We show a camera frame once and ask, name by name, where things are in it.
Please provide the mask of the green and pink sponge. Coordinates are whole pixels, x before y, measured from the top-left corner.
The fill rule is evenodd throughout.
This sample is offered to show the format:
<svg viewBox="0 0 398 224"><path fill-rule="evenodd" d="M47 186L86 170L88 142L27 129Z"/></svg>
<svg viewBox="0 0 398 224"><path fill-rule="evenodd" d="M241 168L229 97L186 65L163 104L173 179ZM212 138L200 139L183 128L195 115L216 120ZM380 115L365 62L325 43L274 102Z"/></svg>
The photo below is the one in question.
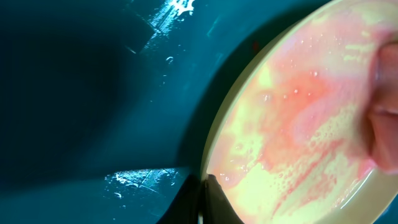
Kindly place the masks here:
<svg viewBox="0 0 398 224"><path fill-rule="evenodd" d="M362 134L373 163L387 174L397 174L397 42L382 45L376 54Z"/></svg>

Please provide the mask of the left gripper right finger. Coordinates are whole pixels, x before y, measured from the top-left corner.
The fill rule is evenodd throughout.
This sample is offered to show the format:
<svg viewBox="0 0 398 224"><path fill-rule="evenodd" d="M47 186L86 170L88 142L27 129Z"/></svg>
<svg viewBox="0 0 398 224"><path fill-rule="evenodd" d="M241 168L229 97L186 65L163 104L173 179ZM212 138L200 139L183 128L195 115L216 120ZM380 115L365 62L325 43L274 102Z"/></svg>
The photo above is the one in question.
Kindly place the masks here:
<svg viewBox="0 0 398 224"><path fill-rule="evenodd" d="M203 221L205 224L244 224L232 208L216 177L211 174L205 180Z"/></svg>

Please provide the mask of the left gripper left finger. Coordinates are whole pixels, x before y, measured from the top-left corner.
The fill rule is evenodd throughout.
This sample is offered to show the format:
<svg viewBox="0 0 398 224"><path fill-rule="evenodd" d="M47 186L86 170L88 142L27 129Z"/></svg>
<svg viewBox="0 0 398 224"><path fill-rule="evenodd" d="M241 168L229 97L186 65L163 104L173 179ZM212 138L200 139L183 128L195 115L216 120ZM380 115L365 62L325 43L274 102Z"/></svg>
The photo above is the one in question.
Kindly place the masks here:
<svg viewBox="0 0 398 224"><path fill-rule="evenodd" d="M189 175L157 224L197 224L200 180Z"/></svg>

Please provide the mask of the yellow plate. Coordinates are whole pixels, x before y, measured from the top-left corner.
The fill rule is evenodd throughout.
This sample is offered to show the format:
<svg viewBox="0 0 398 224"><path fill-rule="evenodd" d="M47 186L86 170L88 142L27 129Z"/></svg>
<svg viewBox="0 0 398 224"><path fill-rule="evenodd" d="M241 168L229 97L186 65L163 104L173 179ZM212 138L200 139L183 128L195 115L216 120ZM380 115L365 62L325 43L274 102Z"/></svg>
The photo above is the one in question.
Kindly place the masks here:
<svg viewBox="0 0 398 224"><path fill-rule="evenodd" d="M361 115L379 47L397 39L397 0L331 1L284 29L247 65L206 140L244 223L372 223L397 195L376 169Z"/></svg>

